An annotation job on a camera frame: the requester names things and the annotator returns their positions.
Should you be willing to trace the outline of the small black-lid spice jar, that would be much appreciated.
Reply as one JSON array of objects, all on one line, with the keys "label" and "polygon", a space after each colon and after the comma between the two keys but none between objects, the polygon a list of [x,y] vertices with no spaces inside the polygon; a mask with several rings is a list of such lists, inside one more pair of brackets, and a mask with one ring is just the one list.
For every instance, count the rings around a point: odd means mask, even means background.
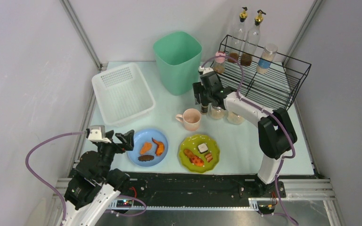
[{"label": "small black-lid spice jar", "polygon": [[208,105],[201,105],[200,112],[202,115],[205,115],[208,113]]}]

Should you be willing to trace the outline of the pink-lid spice shaker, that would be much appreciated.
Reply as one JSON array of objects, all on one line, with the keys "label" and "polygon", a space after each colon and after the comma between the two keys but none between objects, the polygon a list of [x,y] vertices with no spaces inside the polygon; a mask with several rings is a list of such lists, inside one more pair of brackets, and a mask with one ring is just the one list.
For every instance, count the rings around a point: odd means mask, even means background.
[{"label": "pink-lid spice shaker", "polygon": [[226,58],[224,58],[224,56],[226,56],[226,54],[224,52],[218,51],[216,52],[215,56],[217,56],[217,58],[214,59],[212,68],[216,73],[222,74],[225,71]]}]

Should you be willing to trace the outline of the glass jar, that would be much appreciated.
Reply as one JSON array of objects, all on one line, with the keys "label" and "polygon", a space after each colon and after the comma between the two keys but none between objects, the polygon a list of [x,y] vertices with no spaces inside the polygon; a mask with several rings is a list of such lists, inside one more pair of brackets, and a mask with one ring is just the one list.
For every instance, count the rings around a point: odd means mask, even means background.
[{"label": "glass jar", "polygon": [[222,119],[226,115],[226,110],[224,110],[218,106],[210,105],[209,115],[211,118],[213,118],[215,120],[219,120],[219,119]]},{"label": "glass jar", "polygon": [[229,123],[234,125],[240,125],[245,121],[245,119],[242,116],[230,111],[228,111],[227,120]]}]

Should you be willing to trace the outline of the glass oil bottle gold spout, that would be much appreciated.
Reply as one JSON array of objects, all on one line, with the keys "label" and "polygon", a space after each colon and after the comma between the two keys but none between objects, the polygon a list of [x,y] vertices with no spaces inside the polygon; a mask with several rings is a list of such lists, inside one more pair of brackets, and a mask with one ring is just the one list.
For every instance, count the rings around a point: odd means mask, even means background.
[{"label": "glass oil bottle gold spout", "polygon": [[237,23],[232,27],[232,38],[229,43],[229,59],[228,62],[235,63],[231,58],[238,60],[239,58],[239,51],[243,44],[243,39],[246,33],[245,29],[245,20],[247,19],[247,11],[248,7],[242,7],[242,12],[239,14],[239,20]]}]

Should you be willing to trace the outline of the clear bottle blue label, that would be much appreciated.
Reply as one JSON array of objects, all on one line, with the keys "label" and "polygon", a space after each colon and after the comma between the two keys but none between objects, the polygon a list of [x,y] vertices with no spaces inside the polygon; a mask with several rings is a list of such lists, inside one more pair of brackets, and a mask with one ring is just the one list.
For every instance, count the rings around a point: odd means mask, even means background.
[{"label": "clear bottle blue label", "polygon": [[278,52],[278,46],[273,43],[268,43],[264,46],[261,57],[257,63],[256,71],[260,74],[267,73],[273,59]]}]

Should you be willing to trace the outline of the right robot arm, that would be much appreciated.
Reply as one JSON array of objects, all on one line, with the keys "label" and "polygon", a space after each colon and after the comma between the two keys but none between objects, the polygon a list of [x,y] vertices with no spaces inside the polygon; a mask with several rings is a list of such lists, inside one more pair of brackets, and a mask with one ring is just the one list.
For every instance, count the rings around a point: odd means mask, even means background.
[{"label": "right robot arm", "polygon": [[200,82],[193,84],[197,104],[212,104],[229,113],[235,113],[258,129],[258,140],[263,159],[253,183],[246,186],[248,193],[261,197],[278,188],[278,175],[285,159],[296,155],[297,135],[288,112],[270,109],[243,97],[232,87],[224,87],[219,75],[210,68],[200,67]]}]

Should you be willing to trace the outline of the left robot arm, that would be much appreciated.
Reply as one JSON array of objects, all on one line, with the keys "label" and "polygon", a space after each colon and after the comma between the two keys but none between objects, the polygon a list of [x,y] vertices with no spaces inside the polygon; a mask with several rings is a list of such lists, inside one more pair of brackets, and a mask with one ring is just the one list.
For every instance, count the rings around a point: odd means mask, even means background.
[{"label": "left robot arm", "polygon": [[129,188],[130,176],[111,169],[114,156],[134,149],[134,130],[127,133],[106,132],[104,126],[86,130],[86,138],[96,151],[85,152],[71,172],[64,194],[62,226],[93,226],[109,204]]}]

